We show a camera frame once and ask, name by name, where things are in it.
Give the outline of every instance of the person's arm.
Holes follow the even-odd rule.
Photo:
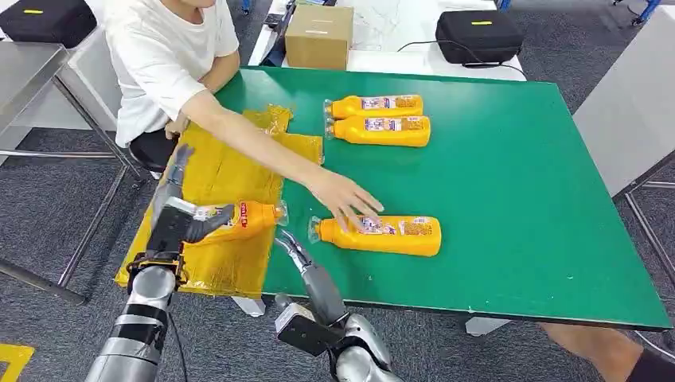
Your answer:
[[[347,230],[345,217],[356,227],[363,227],[354,210],[377,218],[375,210],[384,209],[356,183],[276,142],[241,114],[222,107],[208,91],[190,98],[181,112],[234,150],[307,187],[333,213],[343,230]]]
[[[235,50],[227,56],[213,59],[213,66],[200,80],[213,94],[221,90],[234,75],[239,71],[239,51]],[[189,119],[183,114],[178,114],[175,121],[169,120],[164,127],[167,139],[173,139],[175,134],[182,133],[188,126]]]
[[[199,82],[213,94],[221,90],[234,75],[239,71],[240,57],[239,51],[235,50],[227,56],[216,57],[213,59],[213,66]]]

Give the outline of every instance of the black bag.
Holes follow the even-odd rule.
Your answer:
[[[69,49],[95,27],[84,0],[19,0],[0,14],[0,28],[12,40],[57,42]]]
[[[439,42],[443,56],[452,64],[501,63],[517,55],[523,45],[522,33],[498,10],[443,12],[436,40],[457,43]]]

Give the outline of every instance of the person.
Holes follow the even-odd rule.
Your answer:
[[[540,322],[555,343],[590,361],[606,382],[674,382],[675,364],[618,330]]]
[[[336,217],[361,228],[357,212],[377,218],[382,204],[347,177],[322,168],[222,107],[213,93],[239,70],[239,42],[225,0],[114,0],[103,28],[123,98],[119,146],[194,121],[216,139],[304,185]]]

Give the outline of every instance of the green table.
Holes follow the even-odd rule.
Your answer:
[[[324,99],[420,94],[427,147],[326,141],[325,167],[363,186],[391,215],[441,222],[431,258],[309,244],[330,216],[286,181],[287,227],[351,302],[477,316],[671,327],[642,261],[555,84],[437,76],[243,68],[217,98],[228,108],[294,110],[289,131],[323,134]],[[271,253],[264,293],[304,295],[291,259]]]

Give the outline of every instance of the black chair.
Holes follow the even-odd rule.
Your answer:
[[[161,129],[143,133],[131,141],[129,152],[142,168],[152,173],[163,173],[177,144],[178,136],[166,139],[164,129]]]

